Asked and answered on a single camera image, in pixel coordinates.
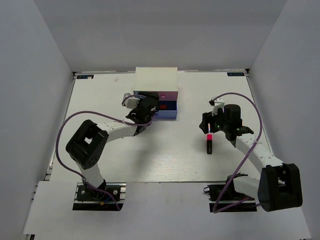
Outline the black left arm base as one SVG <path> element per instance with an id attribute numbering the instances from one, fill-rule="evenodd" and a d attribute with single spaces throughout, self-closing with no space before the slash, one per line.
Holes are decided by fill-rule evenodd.
<path id="1" fill-rule="evenodd" d="M 117 212 L 121 210 L 125 203 L 126 183 L 107 183 L 105 191 L 108 192 L 116 201 L 103 192 L 94 192 L 82 182 L 77 183 L 73 201 L 73 211 L 99 211 Z"/>

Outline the orange capped highlighter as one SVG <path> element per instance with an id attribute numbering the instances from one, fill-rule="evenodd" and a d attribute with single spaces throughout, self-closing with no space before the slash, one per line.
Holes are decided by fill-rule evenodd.
<path id="1" fill-rule="evenodd" d="M 162 105 L 159 106 L 159 109 L 160 110 L 166 110 L 167 109 L 167 105 L 162 104 Z"/>

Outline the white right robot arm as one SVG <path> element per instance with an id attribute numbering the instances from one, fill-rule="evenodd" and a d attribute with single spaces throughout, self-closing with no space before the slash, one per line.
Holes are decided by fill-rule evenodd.
<path id="1" fill-rule="evenodd" d="M 202 114 L 199 128 L 204 134 L 223 132 L 260 174 L 259 179 L 239 172 L 228 176 L 221 191 L 212 187 L 213 202 L 225 197 L 240 202 L 255 199 L 266 212 L 297 208 L 303 204 L 299 168 L 294 163 L 284 163 L 258 143 L 254 132 L 243 125 L 240 106 L 214 107 L 213 111 Z"/>

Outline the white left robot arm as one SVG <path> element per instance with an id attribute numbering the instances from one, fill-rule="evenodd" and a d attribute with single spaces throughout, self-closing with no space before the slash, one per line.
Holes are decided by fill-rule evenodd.
<path id="1" fill-rule="evenodd" d="M 127 93 L 122 101 L 122 105 L 130 109 L 125 120 L 113 119 L 102 124 L 85 120 L 68 141 L 65 150 L 79 167 L 83 183 L 94 199 L 99 200 L 106 193 L 106 181 L 98 166 L 105 145 L 124 137 L 135 137 L 146 130 L 159 111 L 159 99 L 155 92 Z"/>

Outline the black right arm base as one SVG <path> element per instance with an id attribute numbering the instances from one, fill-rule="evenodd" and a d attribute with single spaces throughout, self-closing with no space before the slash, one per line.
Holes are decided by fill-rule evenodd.
<path id="1" fill-rule="evenodd" d="M 209 200 L 209 211 L 212 213 L 214 205 L 218 199 L 218 196 L 220 195 L 221 191 L 224 188 L 223 183 L 219 184 L 209 184 L 206 187 L 203 188 L 203 193 L 208 195 Z M 246 199 L 248 196 L 246 196 L 243 193 L 237 193 L 237 192 L 230 192 L 226 191 L 221 200 L 219 201 L 216 210 L 219 210 L 220 208 L 224 208 L 228 205 L 231 205 L 233 203 L 236 203 L 238 201 Z M 241 204 L 238 204 L 236 206 L 232 206 L 228 209 L 225 209 L 222 211 L 222 213 L 244 213 L 244 212 L 256 212 L 258 208 L 258 204 L 256 203 L 254 198 L 250 198 L 249 200 L 243 201 Z"/>

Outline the wide blue drawer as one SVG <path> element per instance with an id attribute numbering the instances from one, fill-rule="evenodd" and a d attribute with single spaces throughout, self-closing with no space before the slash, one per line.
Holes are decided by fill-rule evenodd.
<path id="1" fill-rule="evenodd" d="M 158 102 L 159 111 L 156 112 L 155 118 L 157 120 L 175 120 L 178 114 L 177 101 L 164 101 L 160 100 Z M 167 109 L 161 110 L 160 105 L 167 105 Z"/>

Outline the white drawer cabinet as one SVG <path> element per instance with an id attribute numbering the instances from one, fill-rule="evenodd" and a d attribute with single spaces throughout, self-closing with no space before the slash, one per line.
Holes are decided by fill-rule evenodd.
<path id="1" fill-rule="evenodd" d="M 136 67 L 134 91 L 177 92 L 177 67 Z"/>

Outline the pink drawer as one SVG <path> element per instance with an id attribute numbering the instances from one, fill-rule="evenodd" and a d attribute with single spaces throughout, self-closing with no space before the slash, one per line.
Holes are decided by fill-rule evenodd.
<path id="1" fill-rule="evenodd" d="M 158 91 L 157 94 L 161 101 L 177 101 L 178 99 L 177 91 Z"/>

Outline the pink capped highlighter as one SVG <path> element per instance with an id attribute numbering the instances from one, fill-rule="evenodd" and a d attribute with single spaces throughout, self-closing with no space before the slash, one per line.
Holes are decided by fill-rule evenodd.
<path id="1" fill-rule="evenodd" d="M 213 152 L 213 136 L 212 136 L 212 134 L 206 135 L 206 152 L 208 155 L 211 155 Z"/>

